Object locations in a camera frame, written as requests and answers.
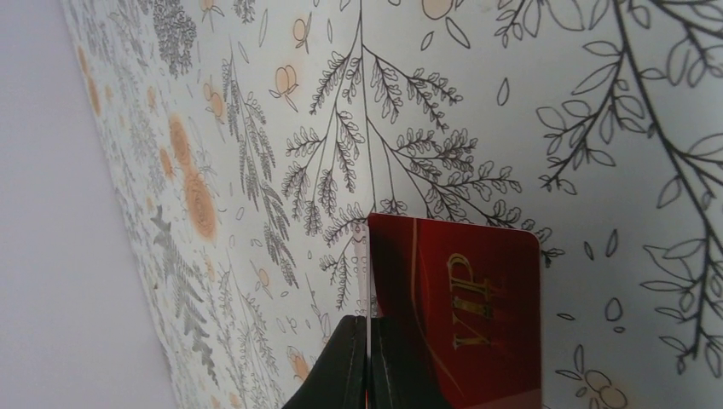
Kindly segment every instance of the orange flower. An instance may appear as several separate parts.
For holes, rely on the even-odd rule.
[[[191,149],[188,147],[188,134],[183,128],[183,122],[178,114],[171,115],[168,121],[171,128],[171,147],[176,160],[185,168],[191,165]]]
[[[422,0],[422,10],[432,20],[439,20],[452,9],[454,0]]]
[[[196,232],[204,239],[214,240],[216,238],[216,210],[213,207],[213,200],[208,187],[201,180],[201,175],[190,172],[186,175],[185,186],[186,206],[191,222]]]
[[[78,46],[78,60],[80,61],[80,69],[83,70],[83,74],[88,75],[88,61],[85,59],[85,52]]]
[[[298,377],[301,382],[305,381],[309,376],[309,364],[306,363],[304,356],[294,347],[286,350],[286,356],[289,358],[289,363],[292,364],[294,377]]]
[[[95,86],[93,78],[88,77],[88,94],[90,95],[90,104],[93,106],[96,116],[101,116],[101,98],[98,96],[98,88]]]
[[[210,102],[210,106],[206,108],[206,111],[212,112],[216,119],[223,122],[223,115],[225,113],[223,110],[223,99],[221,99],[221,96],[213,89],[211,83],[204,84],[204,97],[206,101]]]
[[[296,87],[298,84],[293,66],[280,66],[276,69],[276,92],[281,95],[291,94]]]
[[[168,151],[165,150],[164,147],[160,148],[160,164],[163,166],[163,173],[165,174],[165,177],[168,179],[173,180],[173,165],[171,164],[171,157],[168,156]]]
[[[241,400],[239,399],[239,396],[237,396],[234,393],[228,394],[228,400],[231,402],[231,406],[234,409],[240,409],[241,408]]]

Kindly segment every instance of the black object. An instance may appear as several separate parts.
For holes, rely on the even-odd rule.
[[[453,409],[426,376],[389,318],[371,319],[371,360],[366,317],[339,322],[319,360],[284,409]]]
[[[284,409],[363,408],[366,346],[367,319],[343,317],[304,384]]]

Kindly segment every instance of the leaf branch drawing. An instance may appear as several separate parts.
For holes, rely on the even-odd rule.
[[[226,370],[235,386],[239,403],[244,407],[261,403],[279,407],[284,398],[273,377],[279,373],[279,368],[266,338],[266,321],[256,300],[240,291],[230,258],[228,269],[220,263],[218,265],[222,270],[218,282],[220,308],[216,306],[211,288],[206,290],[206,298],[209,300],[211,320],[217,325],[217,341],[223,346],[230,364]]]
[[[662,12],[661,17],[667,17],[683,34],[683,38],[671,46],[664,69],[641,68],[628,33],[631,24],[651,28],[651,8]],[[572,91],[572,95],[589,95],[593,90],[603,89],[599,102],[592,104],[595,108],[588,101],[566,101],[563,111],[574,119],[570,126],[558,109],[542,107],[537,110],[540,121],[553,130],[545,137],[550,139],[547,159],[554,172],[541,176],[542,186],[548,191],[557,188],[568,194],[577,194],[577,187],[564,178],[564,174],[570,168],[577,170],[584,162],[615,166],[615,160],[601,148],[593,148],[593,143],[608,145],[618,131],[646,135],[649,140],[660,144],[674,174],[662,187],[657,208],[688,198],[701,222],[701,233],[672,246],[645,246],[651,260],[667,276],[666,279],[653,279],[641,285],[649,291],[675,295],[677,303],[674,306],[658,307],[656,311],[691,328],[687,340],[660,337],[677,351],[677,372],[682,374],[691,360],[705,356],[714,377],[721,377],[723,337],[713,333],[711,327],[723,320],[723,275],[720,269],[723,243],[709,206],[723,188],[723,134],[706,135],[689,148],[680,147],[668,134],[669,130],[656,110],[650,82],[666,79],[671,86],[679,86],[685,80],[689,87],[694,88],[707,73],[713,78],[723,77],[720,67],[714,63],[717,61],[716,53],[723,49],[720,42],[723,33],[706,26],[723,22],[723,9],[708,1],[669,3],[649,0],[643,3],[598,0],[593,7],[592,20],[597,24],[609,9],[620,34],[619,45],[601,40],[585,44],[584,49],[612,61],[587,76]],[[595,134],[599,136],[599,141],[591,138]],[[570,147],[569,153],[556,156],[565,140]]]
[[[166,281],[169,281],[170,278],[172,285],[175,317],[176,319],[182,317],[183,335],[191,335],[193,339],[191,350],[201,354],[201,365],[206,367],[209,377],[218,385],[216,364],[211,356],[213,349],[206,342],[209,337],[209,333],[205,330],[207,320],[198,307],[198,304],[203,303],[204,299],[201,298],[193,284],[195,282],[197,286],[204,289],[205,284],[201,278],[199,266],[189,265],[183,259],[176,241],[171,236],[171,222],[163,219],[161,206],[156,208],[156,215],[151,218],[151,221],[159,229],[153,243],[163,249],[163,274]]]
[[[615,11],[616,22],[621,35],[628,41],[628,28],[623,16],[622,6],[616,5]],[[674,20],[682,23],[684,19],[675,18]],[[670,54],[673,54],[677,47],[679,47],[678,44],[674,45]],[[717,321],[719,323],[723,320],[723,309],[720,308],[723,305],[720,298],[721,292],[723,292],[721,290],[721,278],[723,277],[721,277],[720,270],[723,243],[721,243],[720,234],[715,229],[711,215],[708,213],[708,206],[710,200],[716,198],[715,189],[723,187],[723,177],[720,174],[723,165],[723,158],[720,157],[720,151],[723,147],[721,137],[720,134],[707,135],[693,143],[686,151],[678,148],[668,137],[667,130],[657,115],[645,81],[648,79],[644,75],[645,71],[638,68],[638,62],[635,60],[630,48],[628,48],[627,53],[631,68],[636,73],[634,78],[640,90],[641,99],[651,115],[651,128],[655,130],[649,137],[656,136],[675,173],[674,178],[666,184],[658,198],[658,208],[670,205],[685,194],[692,202],[693,209],[700,218],[703,227],[702,237],[688,239],[668,248],[662,253],[660,259],[654,256],[652,252],[654,248],[648,246],[646,249],[653,258],[654,263],[678,280],[677,282],[652,281],[641,285],[651,291],[671,291],[679,295],[678,307],[680,309],[658,308],[657,312],[674,315],[680,323],[692,323],[692,340],[689,343],[680,342],[674,337],[661,337],[661,340],[680,352],[677,355],[676,364],[678,373],[681,374],[685,371],[688,359],[695,360],[704,354],[709,370],[714,377],[720,378],[720,353],[723,347],[721,339],[723,337],[710,333],[709,325],[711,325],[711,319],[713,322]],[[668,63],[668,80],[671,84],[674,84],[676,83],[674,80],[677,78],[677,74],[671,68],[674,68],[674,66]],[[685,69],[690,69],[688,72],[690,76],[692,67],[687,68],[684,62],[682,71],[685,72]],[[667,262],[672,264],[680,263],[685,275],[680,274],[680,269],[669,270]],[[696,265],[700,266],[700,268],[694,273],[691,268]],[[677,317],[675,311],[680,312],[680,317]]]
[[[266,214],[263,235],[271,261],[281,267],[284,280],[298,288],[293,269],[296,263],[286,242],[289,240],[290,221],[286,216],[281,196],[271,187],[272,168],[276,166],[274,151],[261,125],[266,117],[250,92],[241,92],[234,62],[234,53],[223,60],[223,99],[226,101],[228,129],[239,143],[239,173],[241,189],[259,211],[259,199]]]
[[[599,18],[602,9],[599,3],[608,7],[608,0],[598,0],[593,9],[593,18],[590,28],[593,28]],[[500,0],[497,2],[497,10],[500,12],[497,21],[502,25],[495,32],[495,37],[502,41],[502,47],[507,48],[510,43],[510,36],[522,41],[524,33],[531,37],[537,37],[540,32],[542,12],[548,10],[552,20],[563,30],[569,32],[580,32],[585,29],[582,10],[577,0],[561,0],[557,2],[543,2],[541,0]]]
[[[338,287],[339,309],[346,305],[348,295],[350,257],[346,252],[353,239],[349,236],[377,206],[388,213],[407,211],[407,203],[396,196],[399,183],[414,186],[428,217],[471,222],[467,212],[472,211],[491,226],[535,228],[534,221],[521,220],[522,211],[511,206],[508,209],[504,200],[490,204],[492,209],[483,208],[494,192],[522,191],[521,184],[511,178],[512,168],[502,167],[493,175],[491,162],[474,165],[477,138],[471,138],[467,130],[452,130],[442,109],[444,104],[451,108],[462,102],[462,95],[439,72],[426,73],[422,67],[410,72],[383,57],[365,41],[363,15],[360,2],[351,46],[343,54],[332,52],[312,96],[309,112],[323,112],[326,130],[317,134],[301,127],[288,139],[286,155],[296,161],[281,183],[281,193],[292,202],[292,218],[304,223],[307,235],[322,234],[330,247],[341,247],[336,256],[321,259],[322,270]],[[403,115],[405,102],[413,102],[412,107],[416,105],[427,115],[433,130],[409,130],[407,139],[383,131],[383,122],[393,125]],[[351,109],[359,103],[360,107]],[[390,144],[395,139],[396,148]],[[372,142],[378,151],[372,149]],[[382,164],[372,161],[373,156],[380,155]],[[372,184],[372,203],[357,201],[341,207],[340,186],[346,193],[356,193],[362,156],[368,161],[364,171],[369,172],[364,179],[375,181],[375,175],[387,175],[391,195],[378,197]],[[552,230],[542,228],[537,233],[544,241]],[[543,251],[546,265],[563,254],[554,248]]]

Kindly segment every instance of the gold lettering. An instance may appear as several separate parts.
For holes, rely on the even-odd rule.
[[[458,277],[454,277],[452,275],[454,271],[455,266],[461,266],[463,267],[466,272],[469,274],[469,279],[462,279]],[[450,293],[457,290],[462,290],[464,292],[478,294],[483,296],[484,301],[486,303],[478,303],[478,302],[472,302],[465,299],[462,299],[458,296],[454,296],[452,299],[452,324],[453,325],[463,325],[469,332],[471,332],[474,337],[461,337],[459,334],[454,334],[454,340],[453,345],[454,349],[457,349],[459,347],[464,346],[474,346],[474,345],[490,345],[491,341],[488,337],[483,336],[480,334],[477,330],[469,326],[465,321],[460,319],[460,317],[457,316],[455,313],[455,310],[460,311],[466,311],[467,313],[479,315],[481,317],[484,317],[486,320],[492,320],[494,318],[494,310],[492,309],[492,305],[489,303],[490,298],[492,297],[492,288],[489,283],[488,279],[483,280],[481,283],[478,283],[475,281],[475,274],[472,269],[472,266],[467,260],[467,257],[459,254],[454,253],[452,254],[449,259],[447,260],[447,272],[449,276],[449,291]]]

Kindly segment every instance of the fern drawing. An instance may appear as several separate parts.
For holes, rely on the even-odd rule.
[[[396,196],[400,184],[413,188],[430,218],[534,229],[543,242],[552,234],[549,228],[536,228],[533,220],[523,219],[518,207],[504,199],[493,200],[497,193],[522,191],[512,168],[495,168],[491,161],[475,165],[478,139],[466,129],[452,129],[445,119],[445,110],[461,103],[462,95],[439,72],[424,68],[405,72],[374,51],[365,42],[363,8],[360,2],[350,48],[343,54],[332,53],[312,97],[309,112],[323,114],[327,126],[319,132],[302,127],[288,140],[286,155],[297,160],[281,184],[282,194],[292,202],[292,218],[304,223],[306,233],[321,234],[329,247],[341,248],[336,256],[320,260],[322,270],[338,286],[337,309],[347,303],[351,233],[369,212],[405,214],[408,204]],[[395,124],[408,104],[428,117],[429,127],[410,129],[406,135],[385,131],[382,123]],[[376,152],[370,141],[380,147]],[[367,169],[359,166],[362,155]],[[388,178],[390,195],[379,197],[373,184],[371,203],[364,199],[339,206],[340,191],[356,193],[360,171],[369,172],[364,180]],[[552,248],[542,256],[549,266],[563,254]]]
[[[230,260],[228,265],[225,269],[219,264],[223,273],[218,282],[218,299],[210,286],[206,288],[209,315],[217,325],[218,343],[230,363],[226,371],[242,407],[279,408],[285,399],[274,379],[279,368],[266,338],[266,321],[256,300],[240,292]]]
[[[233,51],[229,60],[223,60],[222,71],[228,128],[239,143],[241,188],[249,200],[253,201],[256,210],[259,210],[259,200],[261,201],[266,213],[263,225],[266,250],[271,260],[281,267],[286,283],[298,288],[293,272],[296,263],[286,246],[290,222],[281,196],[270,185],[276,159],[269,144],[269,137],[261,127],[266,124],[266,117],[253,93],[241,92]]]
[[[163,248],[163,270],[166,282],[171,279],[173,298],[176,307],[176,318],[183,320],[183,335],[191,334],[193,343],[191,350],[201,354],[201,365],[206,367],[208,375],[218,385],[215,364],[211,357],[213,350],[206,343],[205,338],[209,337],[204,330],[206,318],[201,314],[197,304],[204,302],[203,298],[194,288],[196,285],[204,288],[198,265],[189,266],[182,258],[176,247],[176,242],[171,237],[171,222],[164,222],[163,208],[158,206],[156,216],[151,218],[153,224],[160,232],[156,235],[153,243]]]

